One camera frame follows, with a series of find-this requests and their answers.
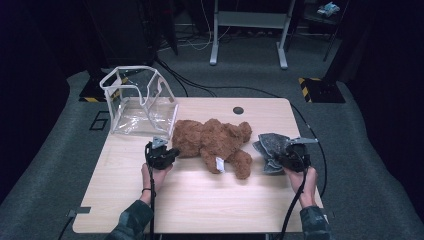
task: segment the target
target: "teddy bear leg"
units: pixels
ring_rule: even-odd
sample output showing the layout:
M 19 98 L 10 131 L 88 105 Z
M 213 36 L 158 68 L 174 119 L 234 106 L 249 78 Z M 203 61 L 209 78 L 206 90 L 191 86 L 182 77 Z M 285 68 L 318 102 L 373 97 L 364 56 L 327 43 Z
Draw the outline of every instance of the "teddy bear leg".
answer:
M 252 165 L 252 157 L 243 150 L 238 150 L 231 155 L 227 161 L 231 163 L 238 179 L 246 179 L 250 176 L 250 166 Z

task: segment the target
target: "controller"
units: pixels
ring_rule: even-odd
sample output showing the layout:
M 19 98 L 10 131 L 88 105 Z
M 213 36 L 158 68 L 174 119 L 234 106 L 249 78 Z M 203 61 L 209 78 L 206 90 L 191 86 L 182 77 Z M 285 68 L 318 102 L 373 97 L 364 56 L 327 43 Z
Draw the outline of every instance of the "controller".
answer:
M 152 168 L 163 170 L 175 162 L 175 158 L 180 154 L 178 149 L 166 150 L 168 141 L 158 137 L 153 137 L 153 142 L 146 145 L 144 154 L 146 163 Z

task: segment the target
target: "dark curtain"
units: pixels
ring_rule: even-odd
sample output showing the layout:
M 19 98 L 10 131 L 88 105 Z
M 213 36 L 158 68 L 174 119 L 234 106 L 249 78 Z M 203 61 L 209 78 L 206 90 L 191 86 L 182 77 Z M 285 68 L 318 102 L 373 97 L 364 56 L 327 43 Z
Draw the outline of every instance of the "dark curtain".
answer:
M 424 220 L 424 4 L 379 2 L 358 71 L 347 85 L 368 138 Z
M 56 123 L 69 96 L 67 77 L 101 65 L 78 8 L 82 2 L 0 1 L 0 201 Z

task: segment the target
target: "gray carpet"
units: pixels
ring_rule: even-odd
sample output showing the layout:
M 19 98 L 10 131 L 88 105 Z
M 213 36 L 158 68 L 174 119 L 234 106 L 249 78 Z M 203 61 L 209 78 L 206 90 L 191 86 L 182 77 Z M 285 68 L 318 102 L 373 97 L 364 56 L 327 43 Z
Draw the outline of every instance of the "gray carpet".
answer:
M 329 220 L 337 239 L 424 239 L 423 223 L 403 187 L 387 172 L 370 145 L 361 113 L 345 84 L 338 82 L 346 100 L 344 104 L 307 103 L 302 96 L 298 78 L 323 77 L 337 46 L 328 61 L 323 62 L 327 42 L 296 36 L 287 53 L 289 68 L 281 70 L 275 46 L 278 40 L 225 39 L 216 66 L 209 65 L 211 45 L 204 50 L 181 46 L 178 56 L 170 49 L 163 50 L 159 58 L 192 82 L 227 87 L 210 89 L 218 97 L 273 97 L 268 92 L 287 98 L 301 112 L 324 149 L 328 183 L 323 203 L 334 214 Z M 164 75 L 177 97 L 185 97 L 183 88 L 169 72 L 156 63 L 153 67 Z M 107 125 L 104 131 L 89 130 L 98 111 L 107 111 L 107 105 L 78 101 L 88 79 L 86 72 L 68 79 L 71 93 L 55 128 L 0 206 L 0 239 L 57 239 L 67 221 L 67 212 L 80 205 L 109 128 Z M 198 88 L 187 85 L 186 88 L 189 97 L 211 97 Z M 296 111 L 294 114 L 302 136 L 312 137 L 300 115 Z M 318 189 L 321 190 L 323 157 L 317 146 L 309 146 L 309 151 L 320 174 Z M 104 236 L 77 234 L 69 225 L 62 239 Z M 265 239 L 265 236 L 164 235 L 163 239 Z M 302 235 L 288 234 L 285 239 L 302 239 Z

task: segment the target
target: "metal stand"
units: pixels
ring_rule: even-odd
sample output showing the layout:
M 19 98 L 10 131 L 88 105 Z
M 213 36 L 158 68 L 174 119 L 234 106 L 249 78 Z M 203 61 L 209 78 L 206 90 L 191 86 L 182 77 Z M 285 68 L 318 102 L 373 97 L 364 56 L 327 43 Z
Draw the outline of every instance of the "metal stand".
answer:
M 257 27 L 257 28 L 280 28 L 283 29 L 280 42 L 277 42 L 278 57 L 280 67 L 287 69 L 287 60 L 284 52 L 284 42 L 287 37 L 287 31 L 290 26 L 292 12 L 296 0 L 290 0 L 290 6 L 287 13 L 252 13 L 252 12 L 228 12 L 219 11 L 218 1 L 215 0 L 214 12 L 214 37 L 210 65 L 217 64 L 218 59 L 218 26 L 236 26 L 236 27 Z

